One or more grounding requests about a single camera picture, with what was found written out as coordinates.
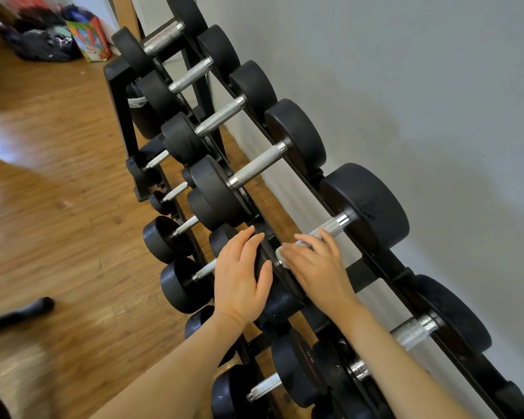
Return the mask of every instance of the black metal rack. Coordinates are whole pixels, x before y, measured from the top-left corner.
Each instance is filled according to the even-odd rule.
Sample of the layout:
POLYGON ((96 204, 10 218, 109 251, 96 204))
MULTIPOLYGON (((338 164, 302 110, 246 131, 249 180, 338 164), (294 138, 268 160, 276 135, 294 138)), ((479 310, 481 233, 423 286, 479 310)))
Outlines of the black metal rack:
MULTIPOLYGON (((185 64, 188 69, 203 59, 203 57, 191 43, 183 44, 181 49, 185 64)), ((166 61, 173 54, 174 52, 162 52, 159 53, 157 57, 161 61, 166 61)), ((129 67, 128 63, 126 63, 126 61, 120 57, 106 65, 105 77, 107 78, 107 84, 111 92, 114 109, 119 122, 119 127, 123 142, 126 147, 127 155, 132 156, 140 151, 146 156, 147 160, 153 159, 156 155, 160 154, 164 148, 157 138, 149 141, 144 147, 138 147, 126 96, 127 85, 135 81, 137 79, 137 75, 129 67)), ((219 82, 224 88, 226 88, 231 96, 235 97, 235 94, 231 88, 229 88, 229 86, 227 86, 221 80, 219 80, 219 82)), ((184 103, 188 111, 189 118, 193 121, 193 123, 199 123, 207 116, 213 114, 214 107, 210 95, 208 81, 205 77, 196 81, 196 83, 193 84, 193 88, 199 105, 195 109, 191 109, 186 101, 184 103)), ((258 126, 260 132, 273 143, 266 126, 261 125, 257 119, 248 112, 247 114, 258 126)), ((216 160, 224 168, 226 173, 231 175, 233 170, 229 166, 229 163, 225 157, 221 135, 218 131, 216 131, 213 132, 210 136, 218 150, 219 158, 216 160)), ((310 177, 309 179, 306 179, 291 164, 291 162, 289 162, 287 158, 285 158, 285 160, 300 178, 300 181, 303 183, 303 185, 307 186, 312 195, 330 213, 330 215, 333 216, 334 214, 331 208, 326 205, 325 201, 318 192, 318 184, 322 178, 322 172, 320 171, 320 173, 310 177)), ((165 187, 166 190, 170 190, 169 183, 167 182, 165 175, 163 175, 161 167, 158 166, 157 168, 161 172, 163 179, 162 186, 165 187)), ((144 201, 150 193, 149 188, 143 187, 139 184, 136 184, 134 190, 140 202, 144 201)), ((268 224, 264 216, 258 210, 258 207, 254 202, 252 202, 252 199, 248 193, 244 190, 241 191, 252 213, 252 219, 248 222, 248 225, 254 224, 257 229, 264 230, 267 236, 268 244, 266 248, 266 254, 272 258, 272 251, 280 245, 280 240, 275 232, 273 232, 271 226, 268 224)), ((176 219, 180 221, 183 221, 184 219, 180 207, 178 207, 178 215, 176 219)), ((356 261, 346 268, 352 286, 356 292, 365 288, 376 279, 382 278, 392 289, 392 291, 394 291, 395 295, 398 296, 398 298, 404 303, 412 315, 417 317, 420 314, 426 313, 420 311, 417 306, 414 306, 404 296, 402 288, 400 288, 398 285, 398 280, 400 280, 401 277, 413 274, 411 269, 405 267, 403 263, 391 252, 391 250, 385 250, 382 248, 377 249, 375 242, 369 240, 363 234, 358 234, 350 230, 345 230, 344 232, 363 256, 362 259, 356 261)), ((197 254, 194 256, 195 260, 202 265, 206 264, 206 260, 199 249, 198 243, 190 231, 189 236, 191 237, 195 248, 198 250, 197 254)), ((338 349, 341 350, 348 358, 347 361, 357 359, 356 353, 350 349, 349 345, 345 344, 343 337, 337 327, 328 319, 328 317, 316 309, 310 300, 304 297, 303 292, 301 291, 297 282, 294 280, 293 276, 289 272, 285 272, 280 273, 278 277, 283 286, 283 288, 280 290, 286 290, 293 296, 292 298, 296 301, 297 304, 295 305, 295 303, 292 303, 292 306, 295 305, 297 306, 297 310, 302 310, 303 315, 306 317, 309 325, 316 335, 319 338, 330 338, 331 341, 338 347, 338 349)), ((283 327, 280 328, 278 326, 273 330, 264 330, 264 333, 260 337, 255 338, 250 343, 247 343, 243 338, 241 342, 242 348, 238 351, 241 361, 243 361, 243 363, 255 364, 256 362, 254 360, 254 356, 262 350, 266 349, 269 345, 269 341, 271 340, 271 336, 282 329, 283 327)), ((524 418, 524 396, 520 392, 519 388, 514 385, 514 383, 505 380, 504 377, 484 355, 477 355, 472 359, 459 358, 448 348, 448 341, 444 341, 442 337, 434 334, 432 335, 432 338, 499 418, 524 418)), ((378 388, 375 388, 376 384, 372 379, 365 380, 365 382, 357 381, 355 384, 359 389, 361 397, 368 404, 370 410, 376 417, 385 417, 385 415, 391 415, 388 405, 384 401, 380 391, 378 391, 378 388)), ((270 409, 271 413, 269 413, 269 417, 281 417, 279 411, 276 408, 275 400, 273 399, 271 399, 270 402, 270 409)))

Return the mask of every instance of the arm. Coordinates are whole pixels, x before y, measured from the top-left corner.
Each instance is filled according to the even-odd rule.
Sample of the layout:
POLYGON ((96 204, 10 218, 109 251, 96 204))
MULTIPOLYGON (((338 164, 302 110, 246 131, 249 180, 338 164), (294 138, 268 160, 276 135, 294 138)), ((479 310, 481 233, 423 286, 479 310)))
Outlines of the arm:
POLYGON ((246 324, 260 315, 270 292, 270 261, 263 266, 258 283, 254 278, 256 248, 264 234, 251 238, 253 232, 253 227, 239 232, 219 254, 213 316, 98 410, 93 419, 192 417, 219 362, 246 324))
POLYGON ((287 266, 316 307, 334 321, 365 361, 398 419, 469 418, 375 320, 353 292, 334 239, 319 230, 322 240, 295 235, 307 247, 284 244, 287 266))

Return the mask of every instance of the wooden floor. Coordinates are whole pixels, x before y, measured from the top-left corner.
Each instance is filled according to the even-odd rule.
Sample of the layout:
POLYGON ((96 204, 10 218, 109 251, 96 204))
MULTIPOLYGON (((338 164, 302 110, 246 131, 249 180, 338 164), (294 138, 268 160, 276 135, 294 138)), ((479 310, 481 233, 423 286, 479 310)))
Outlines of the wooden floor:
MULTIPOLYGON (((156 212, 134 197, 102 68, 0 50, 0 313, 42 296, 57 302, 0 334, 0 397, 15 418, 89 417, 184 338, 187 315, 162 295, 163 265, 141 237, 156 212)), ((223 135, 237 170, 246 158, 223 135)), ((180 183, 180 165, 163 166, 180 183)), ((291 240, 297 228, 262 179, 247 189, 291 240)), ((194 231, 211 260, 208 231, 194 231)), ((292 323, 314 338, 300 315, 292 323)), ((258 360, 272 374, 269 351, 258 360)), ((309 417, 283 390, 273 394, 285 417, 309 417)), ((197 417, 210 416, 206 395, 197 417)))

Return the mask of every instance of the hand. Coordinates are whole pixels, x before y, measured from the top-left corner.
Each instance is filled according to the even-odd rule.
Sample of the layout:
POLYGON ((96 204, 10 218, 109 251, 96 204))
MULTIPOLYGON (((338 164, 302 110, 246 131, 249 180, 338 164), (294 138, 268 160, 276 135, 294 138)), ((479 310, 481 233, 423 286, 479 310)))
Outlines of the hand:
POLYGON ((284 243, 281 255, 309 298, 336 324, 354 306, 357 299, 341 261, 340 248, 334 238, 319 229, 322 239, 312 235, 295 234, 295 238, 310 244, 308 247, 284 243))
POLYGON ((264 239, 264 233, 252 237, 253 233, 254 226, 251 226, 231 238, 216 262, 214 315, 223 313, 230 316, 241 329, 262 313, 273 279, 270 260, 262 266, 258 282, 254 278, 256 249, 264 239))

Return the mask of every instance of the forearm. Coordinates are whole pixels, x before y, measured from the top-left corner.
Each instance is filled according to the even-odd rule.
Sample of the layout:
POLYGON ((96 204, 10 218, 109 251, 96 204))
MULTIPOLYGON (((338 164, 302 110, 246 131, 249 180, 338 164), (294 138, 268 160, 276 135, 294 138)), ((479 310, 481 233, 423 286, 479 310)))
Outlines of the forearm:
POLYGON ((367 308, 354 304, 338 326, 367 364, 398 419, 469 417, 367 308))
POLYGON ((93 419, 192 417, 219 362, 241 333, 238 322, 215 313, 173 352, 109 401, 93 419))

